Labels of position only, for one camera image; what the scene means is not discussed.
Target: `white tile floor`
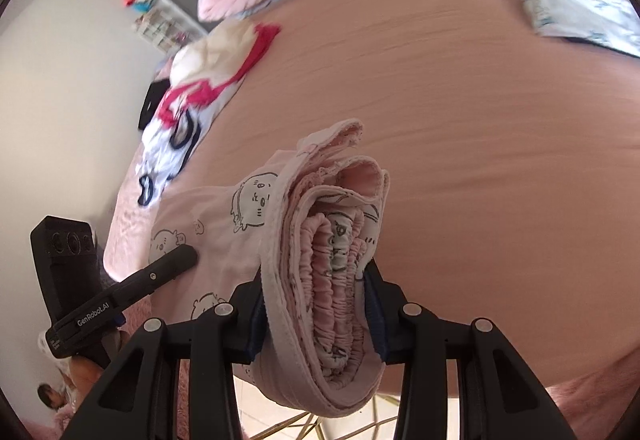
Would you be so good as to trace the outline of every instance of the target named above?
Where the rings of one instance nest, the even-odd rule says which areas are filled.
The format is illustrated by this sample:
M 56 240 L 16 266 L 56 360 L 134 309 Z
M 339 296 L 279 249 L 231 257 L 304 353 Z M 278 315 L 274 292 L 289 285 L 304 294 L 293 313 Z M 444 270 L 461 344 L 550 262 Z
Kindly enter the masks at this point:
M 238 410 L 240 412 L 240 422 L 245 432 L 250 436 L 267 430 L 271 426 L 283 422 L 300 414 L 300 411 L 282 407 L 267 399 L 260 390 L 254 386 L 235 378 L 236 382 L 236 399 L 238 400 Z M 395 404 L 387 402 L 382 397 L 377 396 L 376 411 L 378 420 L 393 418 L 398 414 L 398 408 Z M 447 440 L 458 440 L 460 420 L 458 400 L 449 399 L 449 431 Z M 300 433 L 306 418 L 296 422 L 297 426 L 290 426 L 279 431 L 269 439 L 274 440 L 300 440 Z M 360 428 L 370 425 L 374 422 L 374 404 L 373 401 L 367 404 L 363 409 L 343 418 L 323 418 L 321 419 L 321 428 L 323 438 L 318 436 L 316 430 L 312 430 L 305 436 L 305 440 L 337 440 L 346 436 Z M 391 440 L 394 435 L 396 421 L 385 423 L 379 427 L 376 440 Z M 367 429 L 353 437 L 353 440 L 374 440 L 374 428 Z

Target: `white wall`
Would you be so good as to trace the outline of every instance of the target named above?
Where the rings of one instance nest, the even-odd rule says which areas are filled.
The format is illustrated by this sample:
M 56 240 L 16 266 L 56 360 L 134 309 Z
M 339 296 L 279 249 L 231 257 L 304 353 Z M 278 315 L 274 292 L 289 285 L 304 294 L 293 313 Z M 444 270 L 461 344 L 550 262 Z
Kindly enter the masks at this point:
M 49 326 L 30 232 L 46 215 L 100 222 L 140 138 L 162 58 L 121 0 L 12 0 L 0 27 L 0 386 L 18 415 L 45 421 L 36 348 Z

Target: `silver screw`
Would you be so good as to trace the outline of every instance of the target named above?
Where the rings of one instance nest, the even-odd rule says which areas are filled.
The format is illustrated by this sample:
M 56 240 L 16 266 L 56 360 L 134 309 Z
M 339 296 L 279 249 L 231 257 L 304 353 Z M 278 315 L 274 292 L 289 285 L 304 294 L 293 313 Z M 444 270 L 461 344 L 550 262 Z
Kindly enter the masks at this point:
M 489 319 L 479 319 L 476 321 L 476 328 L 481 332 L 490 332 L 494 329 L 494 325 Z
M 402 307 L 402 311 L 407 315 L 420 315 L 422 313 L 422 307 L 417 303 L 407 303 Z
M 234 311 L 234 306 L 231 303 L 220 303 L 216 305 L 214 312 L 218 315 L 229 315 Z
M 155 332 L 161 326 L 162 326 L 162 321 L 160 321 L 159 319 L 156 319 L 155 317 L 152 317 L 151 319 L 145 322 L 145 330 L 147 332 Z

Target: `white patterned garment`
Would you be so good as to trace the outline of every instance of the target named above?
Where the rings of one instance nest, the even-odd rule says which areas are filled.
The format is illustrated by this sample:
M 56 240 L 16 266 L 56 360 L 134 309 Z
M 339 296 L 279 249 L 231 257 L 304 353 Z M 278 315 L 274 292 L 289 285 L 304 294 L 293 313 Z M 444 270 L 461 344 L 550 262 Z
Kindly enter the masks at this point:
M 640 18 L 628 0 L 524 0 L 540 36 L 579 38 L 640 58 Z

